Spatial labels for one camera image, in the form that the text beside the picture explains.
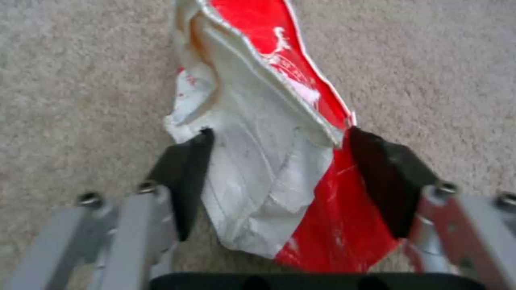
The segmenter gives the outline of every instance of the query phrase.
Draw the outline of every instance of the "metal bolt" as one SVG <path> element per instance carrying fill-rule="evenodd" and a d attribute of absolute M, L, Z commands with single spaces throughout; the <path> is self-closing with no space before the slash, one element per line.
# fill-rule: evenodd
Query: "metal bolt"
<path fill-rule="evenodd" d="M 89 208 L 99 208 L 104 204 L 101 195 L 98 192 L 90 191 L 80 195 L 77 198 L 77 205 Z"/>
<path fill-rule="evenodd" d="M 516 195 L 509 191 L 500 191 L 496 197 L 496 205 L 503 210 L 516 212 Z"/>
<path fill-rule="evenodd" d="M 157 183 L 154 180 L 147 180 L 138 186 L 138 194 L 150 194 L 156 192 Z"/>
<path fill-rule="evenodd" d="M 436 183 L 436 194 L 441 197 L 451 196 L 457 193 L 457 186 L 448 181 L 438 181 Z"/>

